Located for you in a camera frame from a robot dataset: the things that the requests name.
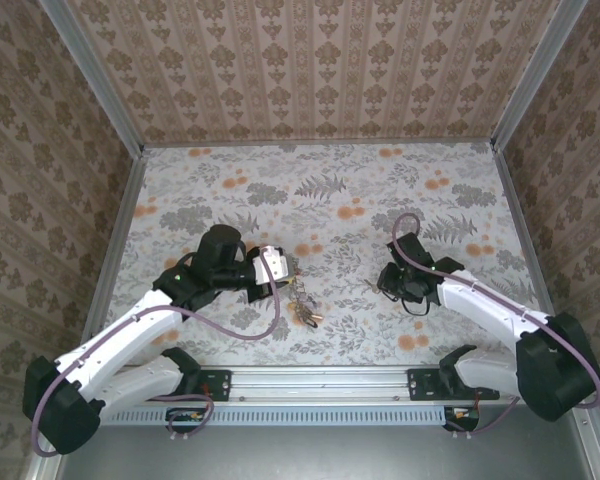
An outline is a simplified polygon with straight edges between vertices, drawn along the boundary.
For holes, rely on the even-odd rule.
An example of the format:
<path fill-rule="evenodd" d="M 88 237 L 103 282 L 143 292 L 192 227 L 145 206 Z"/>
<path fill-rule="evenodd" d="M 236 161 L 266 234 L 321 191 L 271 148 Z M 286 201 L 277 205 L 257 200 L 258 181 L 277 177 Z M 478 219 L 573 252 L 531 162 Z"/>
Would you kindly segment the thin aluminium back rail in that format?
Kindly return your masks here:
<path fill-rule="evenodd" d="M 180 142 L 180 143 L 145 143 L 142 146 L 143 151 L 148 149 L 160 148 L 216 148 L 216 147 L 251 147 L 251 146 L 300 146 L 300 145 L 398 145 L 398 144 L 417 144 L 417 143 L 442 143 L 442 144 L 460 144 L 460 143 L 488 143 L 493 140 L 489 137 L 431 137 L 431 138 L 359 138 L 359 139 L 287 139 L 287 140 L 239 140 L 239 141 L 201 141 L 201 142 Z"/>

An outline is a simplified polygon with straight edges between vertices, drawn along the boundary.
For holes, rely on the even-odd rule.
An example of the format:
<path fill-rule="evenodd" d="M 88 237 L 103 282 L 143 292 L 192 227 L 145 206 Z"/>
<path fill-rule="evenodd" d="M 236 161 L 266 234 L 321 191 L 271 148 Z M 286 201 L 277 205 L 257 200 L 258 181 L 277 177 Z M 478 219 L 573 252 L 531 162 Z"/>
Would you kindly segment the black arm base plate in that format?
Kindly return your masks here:
<path fill-rule="evenodd" d="M 413 401 L 499 400 L 500 393 L 483 387 L 469 387 L 453 372 L 435 368 L 407 371 L 410 399 Z"/>
<path fill-rule="evenodd" d="M 183 376 L 175 393 L 177 395 L 204 395 L 215 402 L 229 400 L 232 372 L 230 370 L 199 370 Z"/>

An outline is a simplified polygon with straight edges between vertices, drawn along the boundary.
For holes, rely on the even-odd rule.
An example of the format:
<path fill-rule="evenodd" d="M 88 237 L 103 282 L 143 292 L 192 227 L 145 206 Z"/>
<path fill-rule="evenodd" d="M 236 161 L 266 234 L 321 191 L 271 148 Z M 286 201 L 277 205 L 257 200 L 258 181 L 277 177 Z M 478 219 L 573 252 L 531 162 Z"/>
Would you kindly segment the aluminium table side rail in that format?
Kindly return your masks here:
<path fill-rule="evenodd" d="M 516 229 L 516 233 L 521 245 L 523 255 L 525 257 L 531 282 L 533 284 L 538 303 L 541 309 L 549 314 L 555 314 L 555 309 L 551 301 L 551 297 L 542 275 L 540 263 L 536 255 L 534 245 L 527 227 L 523 211 L 515 191 L 515 186 L 511 178 L 509 169 L 506 164 L 505 157 L 502 151 L 494 148 L 494 157 L 496 167 L 503 185 L 504 194 L 506 196 L 511 216 Z"/>
<path fill-rule="evenodd" d="M 129 177 L 104 257 L 104 263 L 100 270 L 96 289 L 86 317 L 85 326 L 81 336 L 82 343 L 85 343 L 97 334 L 107 319 L 108 308 L 122 261 L 126 239 L 137 206 L 138 196 L 142 188 L 145 170 L 146 159 L 143 155 L 140 155 L 133 160 L 131 165 Z"/>

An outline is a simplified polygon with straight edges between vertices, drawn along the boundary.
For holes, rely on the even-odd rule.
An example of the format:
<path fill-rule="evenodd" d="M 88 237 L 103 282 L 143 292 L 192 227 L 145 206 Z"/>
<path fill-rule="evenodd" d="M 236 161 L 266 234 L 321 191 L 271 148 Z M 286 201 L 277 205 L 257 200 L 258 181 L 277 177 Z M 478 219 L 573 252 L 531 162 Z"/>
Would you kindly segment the aluminium front mounting rail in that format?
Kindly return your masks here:
<path fill-rule="evenodd" d="M 232 372 L 229 400 L 223 405 L 329 405 L 329 404 L 468 404 L 461 401 L 413 401 L 408 389 L 407 371 L 436 366 L 344 366 L 344 367 L 204 367 Z M 514 396 L 493 387 L 499 400 L 479 400 L 486 404 L 506 404 Z"/>

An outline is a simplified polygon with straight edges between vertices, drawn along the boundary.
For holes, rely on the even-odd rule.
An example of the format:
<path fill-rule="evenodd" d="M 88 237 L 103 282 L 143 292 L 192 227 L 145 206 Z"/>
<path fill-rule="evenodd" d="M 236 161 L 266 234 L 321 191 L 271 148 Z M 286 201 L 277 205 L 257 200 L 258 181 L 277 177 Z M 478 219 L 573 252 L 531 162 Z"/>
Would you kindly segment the aluminium frame post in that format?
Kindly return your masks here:
<path fill-rule="evenodd" d="M 560 0 L 491 135 L 495 152 L 502 151 L 513 136 L 587 3 Z"/>
<path fill-rule="evenodd" d="M 126 112 L 122 97 L 107 75 L 96 50 L 66 0 L 39 0 L 74 62 L 81 70 L 120 140 L 134 159 L 142 156 L 144 141 Z"/>

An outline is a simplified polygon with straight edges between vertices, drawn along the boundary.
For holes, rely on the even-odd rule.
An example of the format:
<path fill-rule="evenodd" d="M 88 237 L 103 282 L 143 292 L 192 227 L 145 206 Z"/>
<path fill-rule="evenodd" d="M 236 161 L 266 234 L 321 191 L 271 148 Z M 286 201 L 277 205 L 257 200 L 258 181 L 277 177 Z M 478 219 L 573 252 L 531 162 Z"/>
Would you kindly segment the grey metal sheet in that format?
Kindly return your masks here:
<path fill-rule="evenodd" d="M 108 426 L 24 480 L 600 480 L 600 412 L 556 423 L 519 406 L 466 437 L 435 426 Z"/>

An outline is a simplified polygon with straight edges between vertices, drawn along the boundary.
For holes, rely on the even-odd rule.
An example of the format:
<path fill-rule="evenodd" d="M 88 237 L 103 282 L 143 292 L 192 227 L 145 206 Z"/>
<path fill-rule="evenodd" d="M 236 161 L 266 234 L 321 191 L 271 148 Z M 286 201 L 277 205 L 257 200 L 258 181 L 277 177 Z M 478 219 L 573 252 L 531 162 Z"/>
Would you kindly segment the floral patterned table cover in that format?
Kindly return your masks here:
<path fill-rule="evenodd" d="M 431 364 L 463 344 L 499 350 L 469 319 L 426 316 L 374 293 L 394 225 L 419 230 L 433 257 L 540 309 L 488 143 L 148 149 L 146 170 L 106 323 L 196 250 L 211 226 L 236 228 L 247 247 L 278 245 L 299 262 L 281 291 L 279 324 L 253 341 L 191 321 L 151 342 L 150 360 L 177 346 L 205 365 Z M 247 336 L 274 319 L 270 301 L 222 294 L 202 316 Z"/>

